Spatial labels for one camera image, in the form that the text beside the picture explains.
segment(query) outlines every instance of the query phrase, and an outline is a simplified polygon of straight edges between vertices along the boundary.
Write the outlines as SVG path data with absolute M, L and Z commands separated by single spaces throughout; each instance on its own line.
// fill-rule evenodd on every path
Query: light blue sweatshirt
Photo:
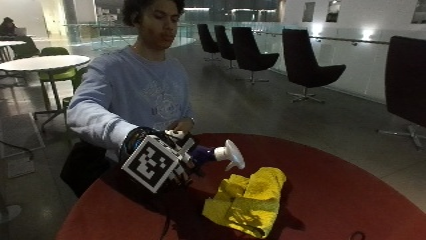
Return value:
M 89 63 L 67 111 L 67 123 L 85 141 L 117 153 L 132 129 L 165 130 L 184 117 L 193 112 L 177 59 L 153 62 L 127 47 Z

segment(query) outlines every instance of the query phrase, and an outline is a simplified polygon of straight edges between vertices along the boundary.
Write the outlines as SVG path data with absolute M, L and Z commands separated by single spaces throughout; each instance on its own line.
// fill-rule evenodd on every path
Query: glass railing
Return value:
M 214 38 L 214 25 L 224 25 L 232 41 L 232 27 L 252 27 L 258 48 L 264 53 L 280 53 L 272 70 L 286 75 L 282 57 L 282 28 L 300 28 L 277 22 L 204 22 Z M 136 40 L 133 28 L 93 24 L 68 25 L 72 43 L 92 44 L 92 48 L 123 47 Z M 385 64 L 388 42 L 394 35 L 426 39 L 423 31 L 362 30 L 318 28 L 308 29 L 312 45 L 321 66 L 345 64 L 340 80 L 328 88 L 385 102 Z M 196 23 L 180 23 L 177 44 L 199 41 Z

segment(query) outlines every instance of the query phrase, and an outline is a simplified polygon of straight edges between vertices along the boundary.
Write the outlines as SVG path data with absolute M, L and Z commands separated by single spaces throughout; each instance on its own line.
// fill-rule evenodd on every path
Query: dark hair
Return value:
M 13 19 L 9 18 L 9 17 L 5 17 L 5 18 L 3 18 L 3 22 L 5 22 L 5 23 L 12 23 L 12 22 L 13 22 Z
M 123 22 L 128 26 L 135 26 L 136 20 L 141 13 L 153 4 L 156 0 L 124 0 L 123 5 Z M 176 3 L 179 14 L 184 13 L 185 0 L 171 0 Z

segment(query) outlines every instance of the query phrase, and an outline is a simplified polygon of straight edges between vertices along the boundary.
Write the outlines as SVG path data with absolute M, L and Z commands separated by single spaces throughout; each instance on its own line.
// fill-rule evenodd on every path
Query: round table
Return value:
M 55 71 L 60 69 L 65 69 L 69 67 L 76 67 L 83 64 L 87 64 L 91 61 L 91 58 L 80 55 L 57 55 L 57 56 L 41 56 L 33 58 L 24 58 L 19 60 L 13 60 L 0 64 L 0 70 L 9 72 L 47 72 L 49 75 L 49 82 L 52 84 L 53 96 L 56 101 L 56 110 L 47 110 L 35 112 L 35 118 L 37 114 L 51 114 L 53 115 L 45 120 L 41 124 L 41 130 L 44 131 L 44 125 L 53 120 L 56 116 L 63 113 L 63 106 L 59 99 L 56 84 L 53 80 Z
M 160 239 L 165 229 L 164 239 L 252 239 L 216 225 L 201 211 L 222 179 L 230 174 L 249 177 L 265 166 L 280 168 L 288 177 L 268 239 L 348 240 L 356 231 L 372 240 L 425 239 L 425 213 L 345 160 L 278 138 L 246 134 L 196 137 L 200 144 L 214 147 L 230 139 L 245 157 L 246 168 L 225 172 L 228 161 L 208 163 L 203 167 L 205 176 L 193 177 L 189 189 L 169 192 L 155 203 L 116 168 L 83 194 L 56 239 Z
M 1 62 L 8 62 L 12 60 L 8 46 L 16 46 L 25 44 L 24 41 L 0 41 L 0 59 Z

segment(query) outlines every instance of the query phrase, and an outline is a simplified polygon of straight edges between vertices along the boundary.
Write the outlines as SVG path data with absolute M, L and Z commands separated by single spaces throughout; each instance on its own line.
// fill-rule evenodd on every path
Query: grey floor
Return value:
M 89 44 L 68 46 L 64 41 L 37 41 L 36 44 L 40 49 L 65 46 L 73 54 L 89 57 L 103 52 L 93 51 Z M 405 130 L 408 125 L 405 120 L 388 113 L 385 105 L 326 88 L 312 91 L 326 100 L 325 104 L 292 103 L 286 91 L 300 92 L 302 89 L 284 75 L 273 71 L 258 72 L 256 76 L 270 79 L 270 82 L 256 85 L 236 80 L 249 77 L 249 72 L 226 70 L 226 60 L 205 62 L 204 57 L 209 55 L 203 52 L 199 42 L 172 48 L 171 53 L 181 60 L 191 77 L 197 118 L 195 134 L 260 134 L 321 149 L 370 172 L 426 212 L 426 153 L 416 150 L 410 139 L 376 132 L 377 129 Z M 27 76 L 27 84 L 15 78 L 1 79 L 0 84 L 1 118 L 44 109 L 36 74 Z M 60 96 L 71 96 L 71 83 L 57 85 Z M 45 119 L 47 116 L 40 116 L 39 127 Z M 16 132 L 3 139 L 5 141 L 23 138 L 20 126 L 1 131 Z M 63 116 L 47 125 L 41 138 L 45 147 L 33 151 L 35 173 L 8 178 L 8 163 L 24 158 L 25 154 L 0 159 L 0 208 L 13 204 L 23 208 L 11 222 L 0 224 L 1 240 L 55 239 L 77 200 L 59 178 L 71 150 Z

